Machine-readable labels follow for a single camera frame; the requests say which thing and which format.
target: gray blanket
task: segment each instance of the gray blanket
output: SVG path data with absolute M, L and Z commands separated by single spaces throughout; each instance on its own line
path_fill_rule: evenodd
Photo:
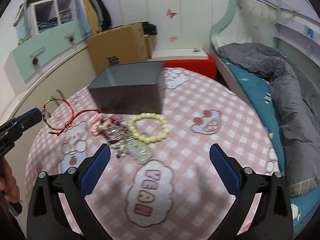
M 320 183 L 319 89 L 279 50 L 260 43 L 232 43 L 219 52 L 235 65 L 270 81 L 284 136 L 290 195 L 316 187 Z

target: bedsheet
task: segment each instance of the bedsheet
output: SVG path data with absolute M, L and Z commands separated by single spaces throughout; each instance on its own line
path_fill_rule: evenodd
M 167 89 L 163 116 L 170 133 L 150 144 L 154 157 L 141 166 L 130 156 L 122 161 L 115 152 L 93 193 L 85 199 L 113 239 L 203 239 L 214 232 L 235 200 L 226 191 L 209 159 L 209 149 L 218 143 L 228 156 L 257 173 L 278 171 L 277 158 L 257 114 L 239 97 L 213 79 L 184 69 L 165 69 Z M 96 105 L 87 88 L 68 99 L 75 112 Z M 61 126 L 69 111 L 61 105 L 49 122 Z M 44 126 L 28 156 L 27 199 L 40 171 L 57 174 L 77 166 L 105 143 L 88 131 L 91 113 L 80 115 L 73 128 L 57 137 Z M 150 135 L 161 131 L 154 120 L 137 122 Z M 158 171 L 154 174 L 147 170 Z M 161 190 L 150 193 L 152 203 L 143 204 L 137 192 L 149 181 Z M 256 195 L 240 232 L 248 228 L 259 202 Z M 80 232 L 63 195 L 62 204 L 73 230 Z
M 269 96 L 269 83 L 255 74 L 239 68 L 227 59 L 221 58 L 221 60 L 227 65 L 244 93 L 246 93 L 261 122 L 266 127 L 269 136 L 272 137 L 272 145 L 278 156 L 279 167 L 281 169 L 281 166 L 284 165 L 282 135 L 278 124 L 277 112 L 272 106 L 272 99 Z M 318 205 L 319 200 L 320 186 L 303 195 L 291 197 L 293 225 L 299 226 L 310 211 Z

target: red cushion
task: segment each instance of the red cushion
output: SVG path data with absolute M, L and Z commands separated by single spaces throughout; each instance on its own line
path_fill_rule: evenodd
M 165 60 L 164 67 L 181 67 L 212 79 L 217 76 L 217 69 L 210 56 L 208 56 L 208 59 Z

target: jade pendant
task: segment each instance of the jade pendant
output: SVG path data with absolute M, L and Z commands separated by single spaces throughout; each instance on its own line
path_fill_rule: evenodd
M 127 142 L 126 149 L 140 165 L 146 164 L 153 157 L 151 148 L 147 144 L 135 139 Z

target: finger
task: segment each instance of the finger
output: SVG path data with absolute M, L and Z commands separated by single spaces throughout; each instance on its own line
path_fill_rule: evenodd
M 5 196 L 8 196 L 10 202 L 17 203 L 20 200 L 20 191 L 17 185 L 14 185 L 9 192 L 5 193 Z
M 4 183 L 5 183 L 4 192 L 8 192 L 11 189 L 12 183 L 13 183 L 12 170 L 5 158 L 3 158 L 2 160 L 2 166 L 4 170 Z
M 0 177 L 0 191 L 3 191 L 4 188 L 5 188 L 4 179 L 2 177 Z

